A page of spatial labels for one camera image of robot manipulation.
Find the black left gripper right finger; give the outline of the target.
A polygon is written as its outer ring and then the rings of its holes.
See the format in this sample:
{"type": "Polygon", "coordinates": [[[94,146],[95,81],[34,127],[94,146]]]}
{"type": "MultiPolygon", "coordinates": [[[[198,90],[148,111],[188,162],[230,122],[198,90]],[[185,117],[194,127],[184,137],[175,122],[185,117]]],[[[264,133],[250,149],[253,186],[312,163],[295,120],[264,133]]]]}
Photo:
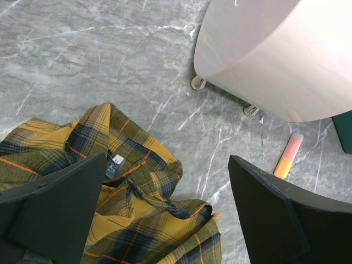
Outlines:
{"type": "Polygon", "coordinates": [[[251,263],[351,263],[351,204],[231,155],[232,193],[251,263]]]}

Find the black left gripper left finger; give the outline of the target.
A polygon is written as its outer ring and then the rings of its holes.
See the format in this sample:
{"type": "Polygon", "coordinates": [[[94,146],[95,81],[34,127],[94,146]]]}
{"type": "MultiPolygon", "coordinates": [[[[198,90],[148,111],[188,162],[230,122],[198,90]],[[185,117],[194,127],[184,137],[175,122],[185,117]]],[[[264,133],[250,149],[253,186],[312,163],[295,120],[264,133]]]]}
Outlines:
{"type": "Polygon", "coordinates": [[[97,153],[1,191],[1,263],[17,263],[27,250],[52,263],[79,263],[106,167],[97,153]]]}

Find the round beige drawer cabinet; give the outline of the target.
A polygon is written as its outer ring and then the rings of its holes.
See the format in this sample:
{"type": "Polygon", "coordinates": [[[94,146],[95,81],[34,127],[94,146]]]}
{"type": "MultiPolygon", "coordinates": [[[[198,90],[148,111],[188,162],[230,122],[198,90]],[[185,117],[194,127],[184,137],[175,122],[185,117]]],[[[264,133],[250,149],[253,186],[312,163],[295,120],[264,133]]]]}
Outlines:
{"type": "Polygon", "coordinates": [[[351,1],[211,1],[196,74],[286,122],[351,110],[351,1]]]}

